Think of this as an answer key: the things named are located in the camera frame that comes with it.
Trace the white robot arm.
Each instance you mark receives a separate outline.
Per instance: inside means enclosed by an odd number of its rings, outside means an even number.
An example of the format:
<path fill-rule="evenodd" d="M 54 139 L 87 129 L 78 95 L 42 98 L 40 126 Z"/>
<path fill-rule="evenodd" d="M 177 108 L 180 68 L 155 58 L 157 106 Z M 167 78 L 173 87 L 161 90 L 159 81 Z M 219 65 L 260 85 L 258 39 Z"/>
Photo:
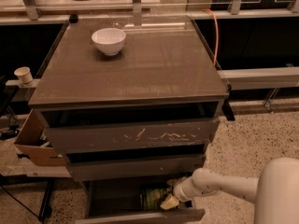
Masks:
<path fill-rule="evenodd" d="M 195 197 L 222 191 L 254 204 L 254 224 L 299 224 L 299 160 L 278 158 L 263 168 L 259 177 L 220 175 L 196 169 L 182 177 L 160 204 L 163 210 Z"/>

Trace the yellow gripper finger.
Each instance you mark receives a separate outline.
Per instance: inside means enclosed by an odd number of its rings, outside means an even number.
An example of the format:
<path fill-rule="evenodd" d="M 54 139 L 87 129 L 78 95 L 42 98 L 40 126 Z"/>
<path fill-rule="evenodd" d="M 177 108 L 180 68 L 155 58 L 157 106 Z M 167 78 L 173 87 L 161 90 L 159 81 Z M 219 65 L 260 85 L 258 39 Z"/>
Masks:
<path fill-rule="evenodd" d="M 160 207 L 163 210 L 169 210 L 179 206 L 179 199 L 176 198 L 174 195 L 169 194 L 166 199 L 160 204 Z"/>

